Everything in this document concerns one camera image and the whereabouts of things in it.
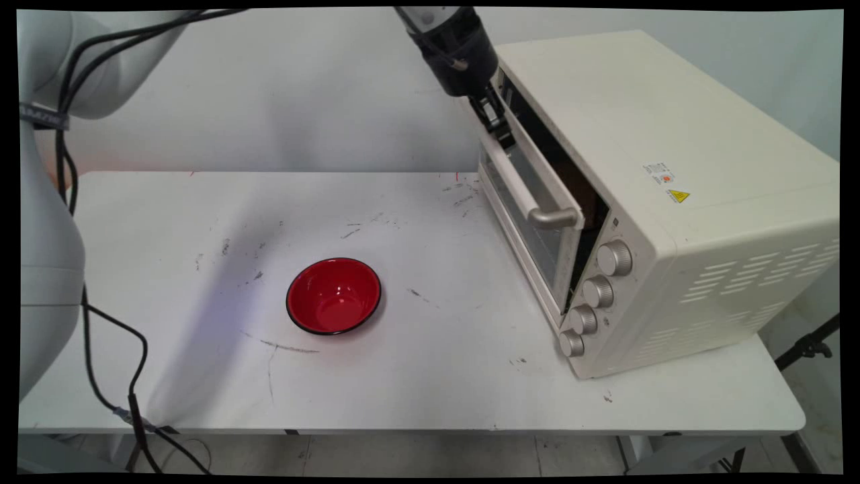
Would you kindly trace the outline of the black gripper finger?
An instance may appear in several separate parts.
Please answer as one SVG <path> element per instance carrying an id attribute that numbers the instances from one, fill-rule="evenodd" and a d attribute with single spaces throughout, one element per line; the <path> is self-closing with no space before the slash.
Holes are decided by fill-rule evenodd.
<path id="1" fill-rule="evenodd" d="M 487 132 L 495 129 L 495 101 L 492 94 L 469 95 L 469 105 Z"/>
<path id="2" fill-rule="evenodd" d="M 516 141 L 512 135 L 512 129 L 507 122 L 506 104 L 501 100 L 497 89 L 492 85 L 485 86 L 484 94 L 492 94 L 494 98 L 494 132 L 489 132 L 489 134 L 494 137 L 503 150 L 510 150 L 516 144 Z"/>

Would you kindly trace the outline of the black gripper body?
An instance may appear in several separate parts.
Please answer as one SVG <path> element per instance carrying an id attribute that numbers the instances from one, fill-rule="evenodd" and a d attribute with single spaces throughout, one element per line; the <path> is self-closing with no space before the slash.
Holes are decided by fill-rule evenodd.
<path id="1" fill-rule="evenodd" d="M 486 97 L 499 61 L 474 7 L 408 7 L 406 33 L 446 94 Z"/>

